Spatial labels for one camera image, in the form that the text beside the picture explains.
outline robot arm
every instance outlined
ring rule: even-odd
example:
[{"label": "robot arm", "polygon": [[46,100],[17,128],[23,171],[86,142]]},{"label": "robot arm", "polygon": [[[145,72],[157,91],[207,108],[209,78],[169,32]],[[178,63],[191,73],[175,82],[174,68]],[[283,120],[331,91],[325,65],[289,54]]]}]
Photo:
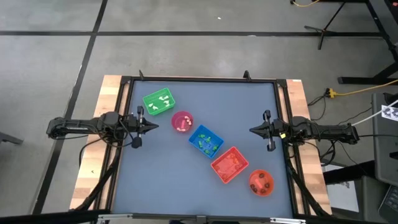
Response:
[{"label": "robot arm", "polygon": [[55,118],[50,121],[46,133],[52,139],[67,134],[99,134],[107,142],[120,141],[127,133],[137,133],[132,140],[132,147],[137,148],[142,145],[141,134],[159,127],[143,115],[143,107],[138,106],[138,118],[133,114],[121,116],[117,112],[107,112],[90,120]]},{"label": "robot arm", "polygon": [[304,118],[295,116],[291,124],[275,119],[270,122],[271,112],[266,110],[262,115],[264,122],[257,127],[251,128],[250,132],[259,135],[263,139],[268,139],[268,151],[275,149],[275,142],[272,137],[280,137],[289,143],[304,144],[304,140],[326,139],[335,140],[348,144],[356,144],[359,141],[356,128],[351,124],[344,125],[318,125],[317,123]]}]

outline red bowl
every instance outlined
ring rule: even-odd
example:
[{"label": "red bowl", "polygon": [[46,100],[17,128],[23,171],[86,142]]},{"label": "red bowl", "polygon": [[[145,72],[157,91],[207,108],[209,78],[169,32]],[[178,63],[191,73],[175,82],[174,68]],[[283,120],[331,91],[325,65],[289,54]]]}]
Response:
[{"label": "red bowl", "polygon": [[251,192],[265,197],[272,193],[274,189],[274,179],[265,170],[255,170],[250,174],[249,186]]},{"label": "red bowl", "polygon": [[172,117],[172,126],[176,131],[180,133],[186,133],[193,126],[193,116],[186,111],[179,111]]}]

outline white sticker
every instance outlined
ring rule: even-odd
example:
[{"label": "white sticker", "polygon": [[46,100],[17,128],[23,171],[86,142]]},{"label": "white sticker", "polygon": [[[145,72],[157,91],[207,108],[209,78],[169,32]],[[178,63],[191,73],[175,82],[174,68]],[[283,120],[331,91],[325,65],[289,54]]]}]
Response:
[{"label": "white sticker", "polygon": [[381,116],[383,118],[391,119],[393,121],[398,121],[398,108],[387,108],[387,106],[381,105]]}]

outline gray table surface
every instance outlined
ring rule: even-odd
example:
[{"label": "gray table surface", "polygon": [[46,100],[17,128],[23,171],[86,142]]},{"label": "gray table surface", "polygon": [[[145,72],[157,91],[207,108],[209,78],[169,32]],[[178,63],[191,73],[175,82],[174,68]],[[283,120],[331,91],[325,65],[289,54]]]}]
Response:
[{"label": "gray table surface", "polygon": [[[159,128],[142,137],[139,149],[123,149],[112,212],[291,218],[281,140],[275,139],[276,150],[267,152],[266,141],[249,132],[263,122],[266,109],[271,110],[272,119],[277,118],[273,85],[134,82],[131,111],[143,105],[142,97],[165,87],[176,104],[156,116],[146,114]],[[180,110],[193,115],[189,133],[178,133],[171,126],[173,114]],[[213,159],[188,142],[200,124],[224,139]],[[249,166],[224,184],[210,164],[232,146]],[[250,173],[256,169],[274,178],[275,188],[268,197],[254,195],[249,188]]]}]

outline concrete floor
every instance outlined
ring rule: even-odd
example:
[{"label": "concrete floor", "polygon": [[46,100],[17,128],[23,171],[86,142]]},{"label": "concrete floor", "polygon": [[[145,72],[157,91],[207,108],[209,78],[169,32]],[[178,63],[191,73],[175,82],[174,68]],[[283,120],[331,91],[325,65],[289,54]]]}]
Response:
[{"label": "concrete floor", "polygon": [[[398,27],[380,4],[374,7],[398,40]],[[101,1],[0,0],[0,5],[0,30],[91,31]],[[304,25],[323,27],[337,8],[323,3],[302,9],[288,0],[113,0],[100,30],[305,32]],[[347,4],[330,30],[375,32],[377,27],[365,5]],[[25,139],[21,146],[0,145],[0,216],[29,212],[53,143],[45,135],[48,121],[65,111],[88,39],[0,36],[0,131]],[[148,76],[241,77],[249,70],[252,77],[302,79],[311,101],[326,87],[338,92],[365,88],[339,85],[336,78],[370,77],[393,62],[382,39],[327,38],[321,51],[317,42],[309,37],[97,37],[73,117],[92,117],[103,75],[137,75],[141,69]],[[327,99],[319,123],[339,123],[369,108],[370,101],[371,93]],[[322,109],[319,102],[310,108],[311,116],[319,117]],[[370,134],[371,127],[363,123],[359,133]],[[85,141],[64,144],[44,212],[68,209]],[[367,138],[345,148],[356,162],[364,162],[373,158],[372,143]],[[321,151],[328,148],[327,142],[318,145]],[[337,151],[336,162],[352,164],[339,146]]]}]

